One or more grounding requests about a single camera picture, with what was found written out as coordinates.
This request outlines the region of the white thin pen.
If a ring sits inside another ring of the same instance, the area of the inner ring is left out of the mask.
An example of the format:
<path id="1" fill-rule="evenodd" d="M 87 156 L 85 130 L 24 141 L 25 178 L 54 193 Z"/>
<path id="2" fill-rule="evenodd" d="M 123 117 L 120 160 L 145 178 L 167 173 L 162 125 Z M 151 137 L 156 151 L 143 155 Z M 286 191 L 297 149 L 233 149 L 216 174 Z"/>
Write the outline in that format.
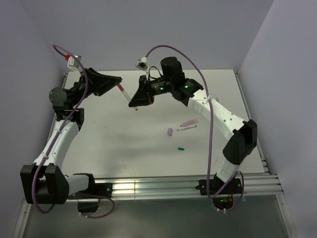
<path id="1" fill-rule="evenodd" d="M 127 101 L 130 103 L 131 102 L 131 97 L 127 94 L 127 92 L 125 90 L 122 91 L 122 94 L 124 95 L 124 97 L 127 99 Z"/>

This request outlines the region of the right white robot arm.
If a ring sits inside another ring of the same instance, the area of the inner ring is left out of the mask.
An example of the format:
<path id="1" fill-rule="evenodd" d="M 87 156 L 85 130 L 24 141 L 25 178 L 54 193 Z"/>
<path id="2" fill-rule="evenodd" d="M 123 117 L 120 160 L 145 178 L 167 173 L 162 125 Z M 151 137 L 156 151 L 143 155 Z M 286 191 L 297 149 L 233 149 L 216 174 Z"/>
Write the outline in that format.
<path id="1" fill-rule="evenodd" d="M 139 87 L 129 102 L 129 107 L 148 106 L 154 102 L 155 96 L 171 93 L 175 100 L 210 120 L 227 139 L 222 151 L 224 161 L 214 181 L 216 191 L 226 193 L 232 186 L 230 178 L 257 146 L 257 124 L 252 119 L 245 121 L 236 116 L 207 95 L 200 83 L 186 78 L 176 57 L 164 58 L 160 65 L 160 77 L 151 80 L 149 76 L 140 76 Z"/>

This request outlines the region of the teal thin pen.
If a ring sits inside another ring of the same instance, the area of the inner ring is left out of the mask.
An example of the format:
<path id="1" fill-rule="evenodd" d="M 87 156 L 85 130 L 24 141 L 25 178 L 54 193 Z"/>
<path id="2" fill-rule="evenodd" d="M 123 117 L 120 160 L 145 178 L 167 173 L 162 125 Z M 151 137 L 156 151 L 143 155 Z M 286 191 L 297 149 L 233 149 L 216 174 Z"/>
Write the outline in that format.
<path id="1" fill-rule="evenodd" d="M 196 128 L 196 127 L 197 127 L 197 125 L 188 126 L 188 127 L 185 127 L 185 128 L 177 129 L 177 131 L 184 131 L 184 130 L 193 129 L 193 128 Z"/>

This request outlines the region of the pink highlighter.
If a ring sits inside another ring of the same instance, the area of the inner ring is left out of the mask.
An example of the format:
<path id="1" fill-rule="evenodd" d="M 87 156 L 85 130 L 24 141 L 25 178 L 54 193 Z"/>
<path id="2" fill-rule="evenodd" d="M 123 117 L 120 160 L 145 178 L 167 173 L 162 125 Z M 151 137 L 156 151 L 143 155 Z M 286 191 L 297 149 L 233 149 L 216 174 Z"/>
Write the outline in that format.
<path id="1" fill-rule="evenodd" d="M 194 125 L 198 123 L 198 120 L 197 119 L 192 119 L 192 120 L 188 120 L 186 122 L 183 122 L 180 126 L 181 127 L 187 127 L 187 126 L 190 126 L 190 125 Z"/>

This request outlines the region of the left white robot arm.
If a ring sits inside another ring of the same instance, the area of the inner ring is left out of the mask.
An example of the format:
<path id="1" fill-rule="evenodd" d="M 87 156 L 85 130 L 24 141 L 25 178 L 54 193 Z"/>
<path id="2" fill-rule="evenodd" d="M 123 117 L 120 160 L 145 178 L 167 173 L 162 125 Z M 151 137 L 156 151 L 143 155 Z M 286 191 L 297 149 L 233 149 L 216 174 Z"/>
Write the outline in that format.
<path id="1" fill-rule="evenodd" d="M 20 171 L 29 204 L 63 204 L 69 196 L 80 193 L 85 198 L 96 194 L 94 176 L 77 173 L 66 176 L 61 167 L 68 149 L 84 123 L 84 109 L 78 105 L 90 95 L 102 96 L 122 82 L 118 76 L 104 75 L 92 68 L 80 73 L 69 89 L 56 87 L 49 99 L 56 114 L 51 137 L 39 157 Z"/>

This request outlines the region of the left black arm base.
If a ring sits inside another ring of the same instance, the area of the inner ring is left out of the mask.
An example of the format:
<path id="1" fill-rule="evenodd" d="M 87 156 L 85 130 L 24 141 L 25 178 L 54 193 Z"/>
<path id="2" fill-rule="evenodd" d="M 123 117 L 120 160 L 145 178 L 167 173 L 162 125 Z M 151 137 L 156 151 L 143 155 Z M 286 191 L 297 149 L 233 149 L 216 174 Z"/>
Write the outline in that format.
<path id="1" fill-rule="evenodd" d="M 111 198 L 112 183 L 96 183 L 93 188 L 89 188 L 76 193 L 78 199 L 88 199 L 97 197 Z M 100 199 L 97 202 L 78 202 L 77 209 L 81 213 L 95 213 L 99 208 Z"/>

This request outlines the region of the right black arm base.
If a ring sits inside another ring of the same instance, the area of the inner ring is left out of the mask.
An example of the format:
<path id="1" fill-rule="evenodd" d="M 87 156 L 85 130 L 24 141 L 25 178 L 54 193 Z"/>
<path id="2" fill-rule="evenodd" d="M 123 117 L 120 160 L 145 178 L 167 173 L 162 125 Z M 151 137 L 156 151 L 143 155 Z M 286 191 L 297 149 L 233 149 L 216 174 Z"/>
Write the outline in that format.
<path id="1" fill-rule="evenodd" d="M 226 186 L 224 182 L 213 178 L 210 179 L 210 197 L 213 197 L 219 190 L 221 190 L 218 195 L 238 195 L 243 193 L 243 185 L 239 178 L 233 178 Z M 207 196 L 207 180 L 201 179 L 195 189 L 200 192 L 201 196 Z"/>

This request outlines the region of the aluminium rail frame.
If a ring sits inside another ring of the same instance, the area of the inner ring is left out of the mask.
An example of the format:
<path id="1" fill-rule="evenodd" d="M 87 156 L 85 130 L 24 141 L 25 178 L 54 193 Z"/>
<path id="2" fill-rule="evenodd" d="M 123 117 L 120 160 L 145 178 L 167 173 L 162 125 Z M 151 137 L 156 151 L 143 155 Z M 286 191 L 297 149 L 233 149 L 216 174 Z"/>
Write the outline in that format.
<path id="1" fill-rule="evenodd" d="M 295 238 L 297 231 L 284 197 L 279 177 L 270 173 L 261 147 L 253 154 L 262 162 L 263 172 L 245 165 L 244 197 L 233 211 L 220 214 L 211 202 L 196 190 L 202 173 L 186 176 L 139 177 L 128 173 L 114 177 L 99 176 L 98 184 L 112 184 L 116 202 L 106 228 L 104 219 L 91 227 L 72 211 L 71 199 L 48 215 L 41 215 L 23 202 L 14 230 L 16 238 L 73 237 L 83 231 L 93 237 L 205 237 L 212 229 L 214 237 Z"/>

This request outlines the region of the purple marker cap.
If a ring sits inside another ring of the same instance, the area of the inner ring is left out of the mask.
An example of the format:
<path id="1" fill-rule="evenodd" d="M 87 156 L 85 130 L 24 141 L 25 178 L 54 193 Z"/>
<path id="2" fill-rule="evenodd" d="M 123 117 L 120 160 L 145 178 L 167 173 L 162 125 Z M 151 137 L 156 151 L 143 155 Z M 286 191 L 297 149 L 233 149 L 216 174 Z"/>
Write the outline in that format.
<path id="1" fill-rule="evenodd" d="M 172 134 L 173 134 L 173 129 L 172 128 L 168 128 L 167 135 L 168 136 L 172 136 Z"/>

